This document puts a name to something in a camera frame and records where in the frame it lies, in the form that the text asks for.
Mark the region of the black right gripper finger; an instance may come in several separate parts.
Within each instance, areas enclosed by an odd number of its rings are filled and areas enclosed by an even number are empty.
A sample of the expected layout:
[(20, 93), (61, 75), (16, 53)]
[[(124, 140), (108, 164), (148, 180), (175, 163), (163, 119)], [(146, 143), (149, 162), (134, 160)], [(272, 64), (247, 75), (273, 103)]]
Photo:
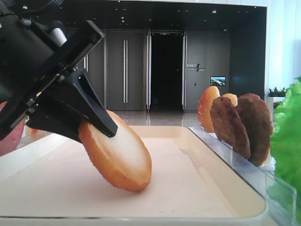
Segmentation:
[(29, 121), (26, 125), (80, 142), (79, 124), (82, 115), (79, 107), (82, 100), (75, 89), (44, 90), (33, 107), (27, 110)]

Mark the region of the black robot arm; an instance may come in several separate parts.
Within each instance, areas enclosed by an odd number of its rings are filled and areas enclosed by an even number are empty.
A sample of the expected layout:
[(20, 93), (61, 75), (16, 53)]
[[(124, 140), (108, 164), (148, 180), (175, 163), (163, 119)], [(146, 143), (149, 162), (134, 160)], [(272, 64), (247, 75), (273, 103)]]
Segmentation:
[(42, 25), (32, 19), (60, 6), (59, 0), (20, 15), (10, 9), (13, 4), (0, 3), (0, 89), (8, 98), (0, 112), (1, 139), (25, 117), (32, 129), (75, 141), (82, 120), (115, 136), (118, 127), (94, 92), (88, 72), (77, 67), (103, 39), (103, 32), (87, 20), (67, 39), (61, 22)]

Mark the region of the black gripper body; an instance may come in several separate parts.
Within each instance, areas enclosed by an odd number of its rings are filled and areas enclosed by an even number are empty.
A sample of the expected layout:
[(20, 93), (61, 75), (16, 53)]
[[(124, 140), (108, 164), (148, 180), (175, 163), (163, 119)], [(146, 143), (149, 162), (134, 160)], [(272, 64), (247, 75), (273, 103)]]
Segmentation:
[(44, 90), (63, 89), (63, 80), (103, 37), (92, 22), (64, 43), (57, 44), (46, 26), (2, 20), (0, 30), (0, 89), (7, 103), (0, 112), (0, 137), (5, 138), (27, 115)]

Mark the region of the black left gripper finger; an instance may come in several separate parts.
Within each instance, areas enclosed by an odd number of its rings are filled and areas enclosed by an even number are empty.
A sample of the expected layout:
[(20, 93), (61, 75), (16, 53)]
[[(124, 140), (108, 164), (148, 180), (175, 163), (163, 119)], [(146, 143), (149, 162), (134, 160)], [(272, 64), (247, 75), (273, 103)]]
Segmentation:
[(85, 69), (78, 69), (63, 80), (63, 102), (107, 137), (116, 135), (118, 127), (95, 93)]

